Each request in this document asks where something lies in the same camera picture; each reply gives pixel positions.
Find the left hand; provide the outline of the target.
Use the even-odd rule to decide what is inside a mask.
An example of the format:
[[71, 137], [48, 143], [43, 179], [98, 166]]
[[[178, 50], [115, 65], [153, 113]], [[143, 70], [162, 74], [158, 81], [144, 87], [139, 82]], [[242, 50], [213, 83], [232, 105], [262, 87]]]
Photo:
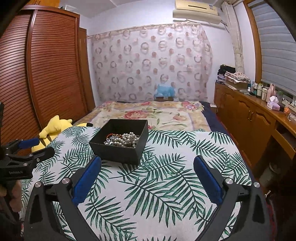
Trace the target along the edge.
[[1, 197], [5, 197], [7, 193], [10, 195], [10, 207], [13, 212], [20, 212], [22, 210], [22, 185], [21, 181], [17, 180], [15, 185], [10, 191], [7, 191], [3, 185], [1, 185]]

